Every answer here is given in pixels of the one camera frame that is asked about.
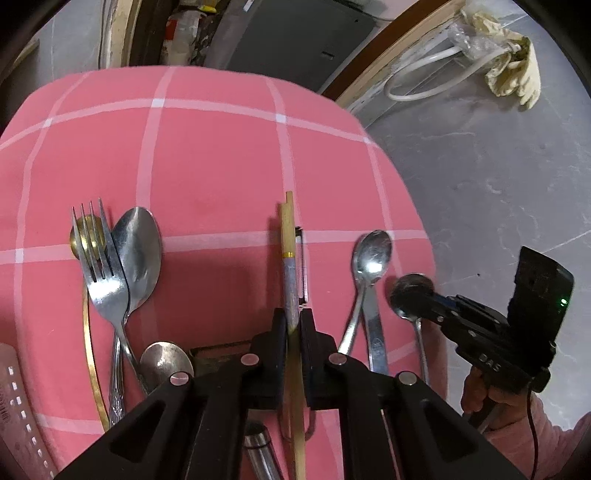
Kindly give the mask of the right hand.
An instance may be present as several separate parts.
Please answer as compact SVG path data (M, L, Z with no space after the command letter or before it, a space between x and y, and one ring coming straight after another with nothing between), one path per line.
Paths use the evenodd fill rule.
M503 428L526 417L527 391L515 394L495 386L488 386L483 372L472 367L464 382L461 407L467 414L476 413L483 408L487 399L502 406L501 413L490 424L492 429Z

